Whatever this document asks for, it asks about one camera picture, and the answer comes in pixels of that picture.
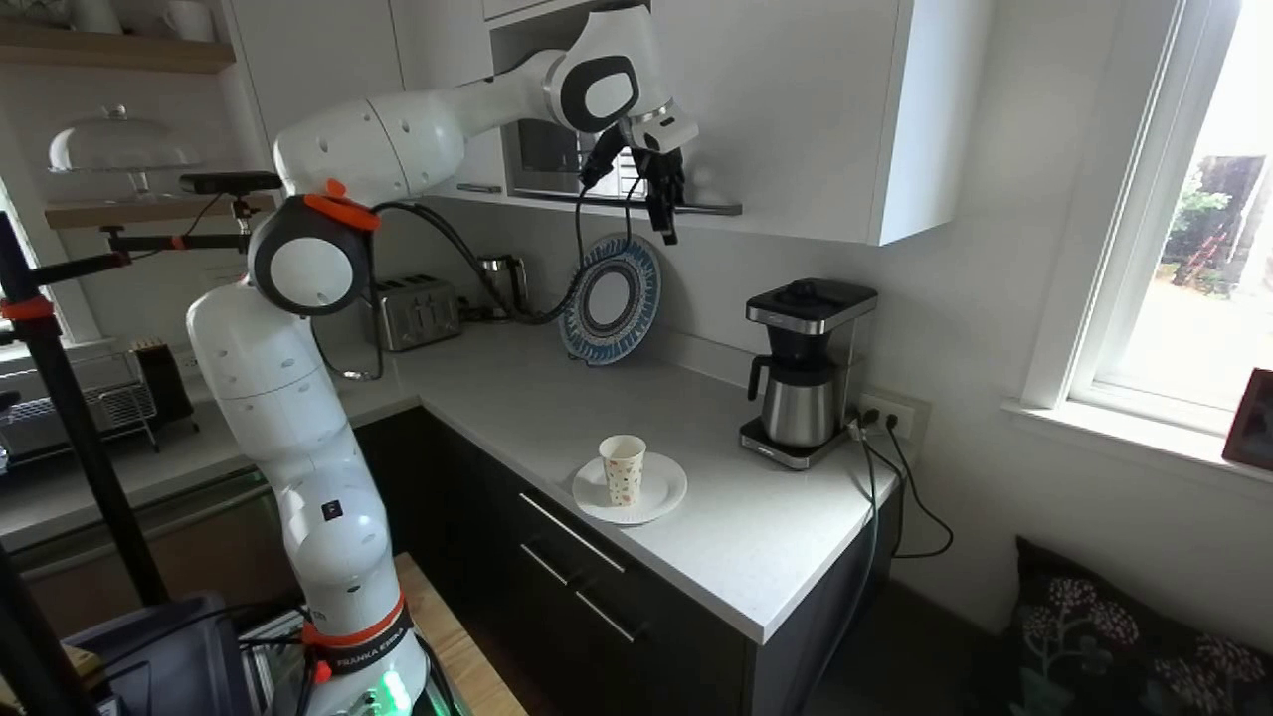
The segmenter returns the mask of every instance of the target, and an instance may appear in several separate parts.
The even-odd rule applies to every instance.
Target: window frame
[[[1221,410],[1119,385],[1097,371],[1121,353],[1145,302],[1237,17],[1239,0],[1125,0],[1021,385],[1027,406],[1082,401],[1206,434],[1230,422]]]

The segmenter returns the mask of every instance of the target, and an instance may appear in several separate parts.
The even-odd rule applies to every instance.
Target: toaster
[[[461,333],[461,308],[454,288],[430,275],[376,284],[376,332],[389,353]]]
[[[74,348],[67,363],[98,440],[147,434],[156,445],[156,394],[116,341]],[[67,451],[72,440],[33,360],[9,363],[0,371],[0,473]]]

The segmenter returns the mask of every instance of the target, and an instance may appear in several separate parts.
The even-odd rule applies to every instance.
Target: coffee maker
[[[875,290],[828,278],[747,298],[770,353],[753,360],[747,400],[761,400],[761,420],[739,429],[743,451],[783,471],[806,471],[835,451],[864,400],[871,316]]]

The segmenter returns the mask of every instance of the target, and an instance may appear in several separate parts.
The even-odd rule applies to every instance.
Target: dark cabinet
[[[755,646],[438,420],[389,420],[365,429],[360,445],[392,543],[494,660],[534,683],[519,691],[527,713],[791,713],[864,584],[859,543],[787,625]]]

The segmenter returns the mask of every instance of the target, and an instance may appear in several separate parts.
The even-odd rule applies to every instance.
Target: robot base
[[[412,632],[360,674],[335,677],[310,691],[310,716],[461,716],[450,699],[430,646]]]

